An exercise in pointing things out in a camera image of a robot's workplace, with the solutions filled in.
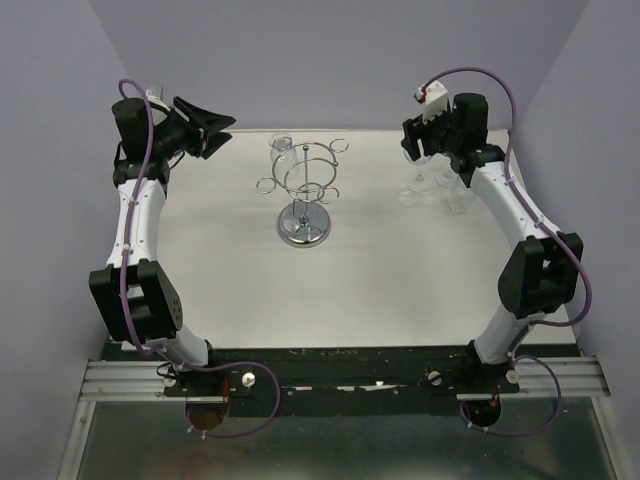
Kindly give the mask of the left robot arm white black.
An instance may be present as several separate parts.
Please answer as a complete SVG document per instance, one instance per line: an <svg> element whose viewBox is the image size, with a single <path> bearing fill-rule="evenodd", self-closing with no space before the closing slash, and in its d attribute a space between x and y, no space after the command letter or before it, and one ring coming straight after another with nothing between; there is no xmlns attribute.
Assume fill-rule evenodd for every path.
<svg viewBox="0 0 640 480"><path fill-rule="evenodd" d="M121 137L113 171L119 216L105 267L89 275L91 294L113 340L157 352L188 370L197 393L212 394L222 372L210 362L209 342L184 324L179 294L158 261L158 234L171 160L209 158L231 140L236 120L180 97L170 106L127 98L111 110Z"/></svg>

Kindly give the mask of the chrome wine glass rack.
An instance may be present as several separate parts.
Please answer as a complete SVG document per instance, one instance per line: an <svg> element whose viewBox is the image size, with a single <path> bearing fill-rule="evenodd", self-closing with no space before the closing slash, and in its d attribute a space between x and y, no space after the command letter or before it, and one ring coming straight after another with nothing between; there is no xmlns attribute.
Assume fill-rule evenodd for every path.
<svg viewBox="0 0 640 480"><path fill-rule="evenodd" d="M340 195L334 186L339 166L337 156L349 149L349 143L343 138L327 144L293 142L298 161L285 165L271 161L270 174L259 178L255 188L263 195L280 189L290 197L278 216L277 233L289 246L311 248L330 235L332 223L325 197L329 192Z"/></svg>

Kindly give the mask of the removed wine glass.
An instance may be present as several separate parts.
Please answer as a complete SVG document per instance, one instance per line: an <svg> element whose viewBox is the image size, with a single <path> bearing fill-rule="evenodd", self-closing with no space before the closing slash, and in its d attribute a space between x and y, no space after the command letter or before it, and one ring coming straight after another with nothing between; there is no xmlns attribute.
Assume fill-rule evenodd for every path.
<svg viewBox="0 0 640 480"><path fill-rule="evenodd" d="M464 214L476 198L475 192L458 179L452 186L447 198L447 206L455 214Z"/></svg>
<svg viewBox="0 0 640 480"><path fill-rule="evenodd" d="M451 161L446 161L446 167L435 176L436 183L445 189L453 188L459 180L459 175L451 167Z"/></svg>

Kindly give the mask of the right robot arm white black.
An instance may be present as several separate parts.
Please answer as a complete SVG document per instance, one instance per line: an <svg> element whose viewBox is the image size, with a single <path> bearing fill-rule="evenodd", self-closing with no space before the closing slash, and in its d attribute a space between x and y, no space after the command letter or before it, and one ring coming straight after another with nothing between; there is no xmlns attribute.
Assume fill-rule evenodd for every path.
<svg viewBox="0 0 640 480"><path fill-rule="evenodd" d="M500 306L473 341L476 358L460 367L460 379L480 392L496 380L494 365L508 362L534 325L575 294L584 244L547 222L524 192L506 152L488 141L489 106L481 94L450 97L434 82L416 95L420 115L403 124L401 146L412 162L441 154L462 184L489 209L511 249L498 279Z"/></svg>

